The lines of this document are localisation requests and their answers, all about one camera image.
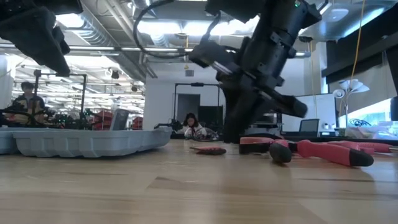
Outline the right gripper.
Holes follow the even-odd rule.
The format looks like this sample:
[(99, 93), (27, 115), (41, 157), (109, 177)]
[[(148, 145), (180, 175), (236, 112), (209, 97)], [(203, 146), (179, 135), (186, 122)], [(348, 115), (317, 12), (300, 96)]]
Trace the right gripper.
[(258, 48), (246, 45), (235, 53), (215, 42), (197, 45), (189, 53), (193, 63), (217, 71), (216, 79), (226, 100), (224, 142), (239, 142), (250, 125), (269, 110), (299, 118), (307, 114), (305, 103), (276, 90), (284, 84), (280, 73), (294, 54), (294, 49), (285, 50), (280, 45)]

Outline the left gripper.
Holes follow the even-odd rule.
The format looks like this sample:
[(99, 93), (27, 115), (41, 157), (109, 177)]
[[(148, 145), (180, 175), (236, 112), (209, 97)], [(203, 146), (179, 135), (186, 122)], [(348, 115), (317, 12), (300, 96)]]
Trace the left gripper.
[(0, 0), (0, 38), (39, 65), (68, 75), (70, 48), (56, 17), (82, 12), (80, 0)]

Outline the black work glove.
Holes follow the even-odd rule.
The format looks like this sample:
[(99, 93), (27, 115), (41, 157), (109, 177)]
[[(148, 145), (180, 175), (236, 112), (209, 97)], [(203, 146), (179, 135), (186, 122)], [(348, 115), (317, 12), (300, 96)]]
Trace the black work glove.
[(271, 138), (271, 139), (284, 139), (283, 136), (278, 136), (278, 135), (269, 134), (269, 133), (243, 134), (240, 137), (241, 138), (259, 137), (259, 138)]

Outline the small red black tool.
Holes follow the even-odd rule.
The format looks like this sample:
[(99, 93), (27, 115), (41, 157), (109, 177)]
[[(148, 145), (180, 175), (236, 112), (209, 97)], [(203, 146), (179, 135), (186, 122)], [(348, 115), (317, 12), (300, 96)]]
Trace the small red black tool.
[(201, 146), (201, 147), (190, 147), (196, 151), (197, 154), (203, 155), (223, 155), (226, 153), (226, 149), (218, 146)]

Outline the pink tool handle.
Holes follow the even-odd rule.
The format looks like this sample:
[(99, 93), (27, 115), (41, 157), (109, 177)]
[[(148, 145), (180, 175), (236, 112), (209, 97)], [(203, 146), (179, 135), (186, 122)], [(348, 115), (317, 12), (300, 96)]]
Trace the pink tool handle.
[(309, 140), (291, 142), (277, 139), (269, 146), (269, 154), (276, 163), (290, 162), (293, 153), (301, 157), (317, 157), (350, 167), (369, 167), (374, 163), (370, 154), (336, 144), (317, 143)]

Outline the grey plastic tool case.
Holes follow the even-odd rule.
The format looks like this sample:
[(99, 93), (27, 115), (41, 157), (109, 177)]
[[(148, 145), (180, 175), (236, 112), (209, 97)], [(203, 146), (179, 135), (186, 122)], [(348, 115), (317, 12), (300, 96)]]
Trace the grey plastic tool case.
[(0, 128), (0, 155), (34, 157), (117, 157), (165, 146), (172, 130), (85, 131), (49, 128)]

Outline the person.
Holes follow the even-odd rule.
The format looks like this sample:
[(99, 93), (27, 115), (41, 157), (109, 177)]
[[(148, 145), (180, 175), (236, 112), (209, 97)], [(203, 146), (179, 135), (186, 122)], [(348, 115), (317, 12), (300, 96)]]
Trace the person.
[(186, 115), (183, 127), (186, 127), (184, 133), (186, 139), (203, 139), (207, 135), (206, 129), (199, 123), (193, 113)]
[[(36, 113), (42, 111), (45, 108), (45, 103), (43, 98), (34, 95), (34, 85), (30, 82), (22, 82), (21, 89), (24, 92), (22, 95), (18, 96), (13, 102), (13, 105), (22, 105), (24, 109), (27, 109), (28, 113)], [(22, 124), (27, 124), (29, 117), (22, 114), (15, 114), (14, 121)], [(38, 114), (35, 116), (36, 121), (43, 123), (44, 115)]]

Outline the grey mesh office chair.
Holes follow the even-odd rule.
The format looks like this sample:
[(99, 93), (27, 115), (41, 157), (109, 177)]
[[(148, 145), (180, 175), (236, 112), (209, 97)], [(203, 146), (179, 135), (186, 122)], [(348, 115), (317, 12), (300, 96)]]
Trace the grey mesh office chair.
[(319, 134), (319, 119), (303, 119), (300, 122), (299, 134), (301, 136), (315, 136)]

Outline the whiteboard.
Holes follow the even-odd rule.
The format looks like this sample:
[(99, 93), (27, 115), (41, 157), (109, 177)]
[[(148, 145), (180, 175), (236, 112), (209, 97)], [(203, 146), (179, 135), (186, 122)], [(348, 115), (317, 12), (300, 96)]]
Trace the whiteboard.
[(307, 106), (304, 119), (319, 119), (318, 130), (335, 131), (336, 101), (332, 93), (298, 96), (297, 99)]

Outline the long tube ceiling light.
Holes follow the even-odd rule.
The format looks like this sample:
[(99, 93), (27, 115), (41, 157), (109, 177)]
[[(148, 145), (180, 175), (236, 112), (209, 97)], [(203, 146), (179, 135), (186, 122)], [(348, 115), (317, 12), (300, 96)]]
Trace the long tube ceiling light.
[[(0, 43), (0, 49), (15, 49), (14, 44)], [(141, 51), (139, 47), (102, 47), (92, 45), (70, 45), (70, 50), (77, 51), (98, 51), (98, 52), (138, 52)], [(146, 47), (148, 52), (156, 53), (182, 53), (191, 52), (193, 48), (165, 48), (165, 47)], [(309, 58), (311, 52), (296, 52), (297, 58)]]

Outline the white multi-head floor lamp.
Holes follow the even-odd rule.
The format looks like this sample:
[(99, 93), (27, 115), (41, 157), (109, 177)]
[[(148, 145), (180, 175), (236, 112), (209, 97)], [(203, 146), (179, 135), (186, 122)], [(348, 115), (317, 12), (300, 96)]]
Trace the white multi-head floor lamp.
[(347, 134), (347, 129), (350, 126), (348, 105), (349, 98), (354, 93), (363, 93), (369, 91), (369, 87), (358, 79), (340, 80), (338, 82), (339, 88), (332, 92), (336, 99), (340, 100), (338, 122), (340, 134)]

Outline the blue-grey chair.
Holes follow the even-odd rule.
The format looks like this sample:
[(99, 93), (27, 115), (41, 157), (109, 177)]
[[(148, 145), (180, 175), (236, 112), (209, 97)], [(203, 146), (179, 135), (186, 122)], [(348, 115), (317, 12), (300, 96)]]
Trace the blue-grey chair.
[(130, 114), (130, 111), (128, 111), (128, 110), (116, 109), (113, 113), (110, 130), (111, 131), (125, 130), (129, 114)]

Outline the white ceiling disc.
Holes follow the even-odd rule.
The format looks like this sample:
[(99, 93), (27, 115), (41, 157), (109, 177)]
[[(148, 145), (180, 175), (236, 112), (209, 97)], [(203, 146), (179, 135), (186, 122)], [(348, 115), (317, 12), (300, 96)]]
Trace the white ceiling disc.
[(345, 16), (347, 16), (349, 13), (348, 9), (342, 9), (342, 8), (333, 8), (327, 10), (324, 16), (324, 20), (327, 22), (338, 22), (342, 20)]

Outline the clear plastic bag pile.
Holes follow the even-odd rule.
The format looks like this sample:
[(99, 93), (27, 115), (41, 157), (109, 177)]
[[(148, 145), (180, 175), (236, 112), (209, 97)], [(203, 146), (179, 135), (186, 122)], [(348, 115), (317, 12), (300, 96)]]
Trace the clear plastic bag pile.
[(370, 124), (365, 120), (351, 119), (347, 138), (398, 140), (398, 121), (378, 121)]

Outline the black rig frame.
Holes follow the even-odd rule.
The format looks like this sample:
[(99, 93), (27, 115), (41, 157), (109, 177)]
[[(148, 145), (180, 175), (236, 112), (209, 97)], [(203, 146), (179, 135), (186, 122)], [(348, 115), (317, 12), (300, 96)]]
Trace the black rig frame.
[(201, 82), (195, 82), (195, 83), (176, 83), (174, 87), (174, 108), (173, 108), (173, 120), (177, 120), (177, 87), (179, 85), (184, 85), (184, 86), (191, 86), (191, 87), (204, 87), (204, 86), (215, 86), (218, 89), (218, 94), (217, 94), (217, 106), (216, 106), (216, 114), (213, 115), (214, 121), (210, 123), (210, 126), (214, 127), (221, 127), (223, 125), (223, 105), (220, 104), (220, 93), (221, 93), (221, 88), (219, 84), (205, 84)]
[(39, 78), (42, 75), (52, 75), (52, 76), (55, 76), (55, 77), (70, 77), (70, 76), (83, 77), (83, 84), (82, 84), (83, 85), (83, 89), (81, 91), (81, 108), (80, 108), (80, 113), (79, 113), (79, 116), (80, 116), (79, 122), (80, 122), (80, 124), (83, 124), (83, 120), (84, 120), (83, 111), (84, 111), (84, 104), (85, 104), (85, 91), (86, 91), (86, 83), (88, 81), (88, 75), (85, 74), (85, 73), (77, 73), (77, 74), (71, 73), (71, 74), (68, 74), (68, 75), (67, 74), (59, 74), (59, 73), (42, 73), (41, 70), (34, 70), (34, 77), (35, 77), (34, 96), (37, 95), (38, 87), (39, 87)]

